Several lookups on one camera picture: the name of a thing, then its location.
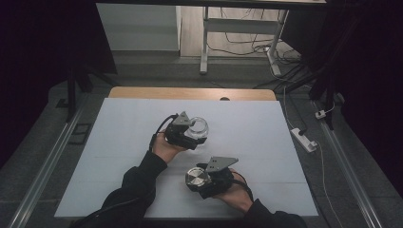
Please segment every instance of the floor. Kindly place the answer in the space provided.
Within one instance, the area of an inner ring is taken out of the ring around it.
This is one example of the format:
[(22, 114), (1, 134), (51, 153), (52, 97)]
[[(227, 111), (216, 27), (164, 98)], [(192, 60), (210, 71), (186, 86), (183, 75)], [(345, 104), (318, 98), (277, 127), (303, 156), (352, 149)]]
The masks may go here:
[[(232, 15), (227, 10), (225, 12), (227, 15)], [(183, 36), (186, 36), (184, 24), (182, 28)], [(244, 39), (250, 41), (249, 38), (250, 36), (248, 35)], [(226, 43), (226, 38), (224, 36), (217, 38), (216, 41), (211, 41), (211, 45), (217, 44), (217, 47), (222, 49), (231, 48), (226, 45), (219, 45), (220, 42)], [(230, 50), (248, 51), (250, 45), (247, 44), (246, 47)], [(123, 86), (226, 88), (253, 88), (258, 86), (258, 89), (274, 89), (278, 86), (277, 98), (284, 111), (286, 108), (290, 123), (294, 127), (302, 128), (306, 126), (308, 128), (306, 136), (309, 139), (320, 142), (323, 152), (322, 154), (319, 151), (314, 154), (307, 154), (297, 142), (294, 142), (320, 214), (319, 217), (304, 218), (308, 227), (341, 227), (341, 225), (345, 228), (369, 227), (362, 217), (355, 196), (352, 194), (349, 184), (336, 162), (334, 152), (324, 137), (320, 123), (314, 116), (317, 110), (312, 106), (312, 101), (307, 96), (310, 85), (303, 86), (292, 92), (285, 97), (284, 102), (281, 92), (283, 87), (291, 84), (291, 81), (298, 77), (303, 77), (306, 69), (300, 71), (294, 79), (284, 78), (284, 80), (287, 80), (284, 82), (271, 75), (267, 59), (259, 58), (258, 55), (253, 58), (218, 56), (209, 60), (209, 72), (207, 75), (201, 76), (199, 74), (200, 59), (196, 57), (200, 51), (190, 50), (191, 47), (188, 50), (185, 47), (182, 48), (182, 57), (171, 54), (115, 52), (114, 58), (118, 68), (118, 75), (110, 75), (110, 77)], [(279, 51), (280, 56), (287, 50), (286, 48), (281, 49)], [(295, 65), (280, 65), (280, 69), (283, 72), (287, 72)], [(79, 102), (84, 97), (87, 97), (83, 113), (78, 120), (78, 126), (86, 127), (86, 131), (89, 131), (94, 124), (103, 99), (107, 97), (111, 89), (110, 85), (96, 77), (91, 76), (90, 79), (94, 84), (94, 89), (91, 93), (84, 94), (77, 91)], [(14, 212), (27, 193), (52, 146), (58, 140), (59, 134), (66, 126), (67, 110), (63, 105), (60, 105), (60, 103), (63, 103), (62, 100), (67, 98), (66, 83), (55, 86), (49, 92), (48, 97), (48, 105), (41, 117), (9, 162), (0, 170), (0, 227), (7, 227), (10, 224)], [(317, 101), (317, 105), (322, 106), (322, 102)], [(347, 152), (348, 159), (353, 164), (355, 172), (378, 213), (383, 227), (403, 227), (402, 198), (395, 192), (354, 132), (345, 124), (343, 116), (340, 114), (341, 107), (342, 102), (336, 100), (334, 109), (335, 133)], [(78, 131), (69, 137), (68, 144), (43, 193), (40, 194), (26, 227), (63, 228), (69, 226), (69, 221), (55, 218), (53, 215), (85, 146), (86, 135), (80, 134), (80, 128), (77, 129)], [(325, 167), (325, 181), (323, 181), (322, 158)]]

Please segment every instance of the gray floor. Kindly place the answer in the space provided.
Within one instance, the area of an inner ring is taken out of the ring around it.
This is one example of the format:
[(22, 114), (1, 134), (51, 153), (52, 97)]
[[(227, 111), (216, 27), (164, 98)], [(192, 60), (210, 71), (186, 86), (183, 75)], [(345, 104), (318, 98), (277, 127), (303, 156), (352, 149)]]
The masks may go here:
[[(124, 86), (218, 87), (217, 85), (220, 85), (228, 88), (251, 88), (273, 80), (265, 59), (214, 59), (209, 62), (209, 72), (206, 76), (199, 75), (199, 59), (197, 58), (117, 52), (115, 60), (119, 76), (111, 77)], [(284, 71), (289, 68), (291, 66), (281, 66)], [(103, 98), (111, 89), (110, 85), (95, 77), (91, 77), (91, 80), (95, 87), (89, 94), (89, 101), (78, 124), (94, 124)], [(289, 120), (292, 125), (302, 128), (303, 122), (300, 120), (300, 115), (309, 128), (306, 135), (320, 142), (323, 149), (327, 192), (343, 227), (368, 227), (355, 197), (338, 168), (333, 152), (323, 136), (319, 122), (314, 117), (315, 110), (307, 98), (307, 91), (308, 88), (303, 87), (286, 98)], [(66, 97), (66, 84), (57, 85), (50, 91), (48, 106), (11, 160), (0, 171), (0, 227), (6, 227), (9, 224), (21, 199), (57, 140), (58, 134), (62, 131), (67, 111), (65, 108), (55, 106), (60, 99)], [(283, 105), (281, 94), (277, 97)], [(337, 103), (334, 111), (336, 134), (348, 152), (349, 159), (365, 186), (384, 227), (402, 227), (402, 198), (397, 195), (368, 151), (344, 123), (339, 109), (340, 103)], [(77, 144), (82, 140), (85, 140), (83, 135), (70, 137), (70, 143), (36, 204), (27, 227), (68, 227), (68, 221), (54, 218), (53, 215), (84, 149), (82, 144)], [(309, 227), (328, 227), (325, 218), (331, 227), (339, 227), (324, 194), (320, 153), (307, 154), (297, 142), (295, 145), (312, 193), (317, 199), (317, 209), (321, 210), (318, 211), (321, 214), (320, 217), (304, 219)]]

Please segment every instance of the wall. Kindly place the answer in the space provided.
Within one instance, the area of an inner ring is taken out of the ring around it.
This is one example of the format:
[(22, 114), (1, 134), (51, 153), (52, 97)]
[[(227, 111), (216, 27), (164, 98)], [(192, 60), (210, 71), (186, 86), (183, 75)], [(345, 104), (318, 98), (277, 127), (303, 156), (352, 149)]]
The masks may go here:
[(180, 7), (99, 3), (97, 8), (111, 50), (180, 49)]

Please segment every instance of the person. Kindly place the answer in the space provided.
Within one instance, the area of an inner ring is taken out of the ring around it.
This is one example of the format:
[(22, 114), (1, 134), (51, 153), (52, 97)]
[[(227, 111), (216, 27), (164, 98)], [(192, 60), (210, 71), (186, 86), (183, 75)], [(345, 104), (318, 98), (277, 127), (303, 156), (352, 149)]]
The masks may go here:
[[(164, 133), (159, 133), (152, 151), (145, 153), (138, 167), (132, 167), (125, 173), (122, 187), (107, 196), (101, 210), (78, 220), (71, 227), (142, 227), (144, 214), (156, 196), (156, 178), (184, 150), (169, 144)], [(232, 171), (234, 179), (245, 182), (235, 170)], [(281, 211), (272, 214), (258, 199), (252, 201), (245, 189), (238, 184), (233, 183), (225, 193), (213, 198), (241, 211), (246, 227), (306, 227), (304, 220), (298, 215)]]

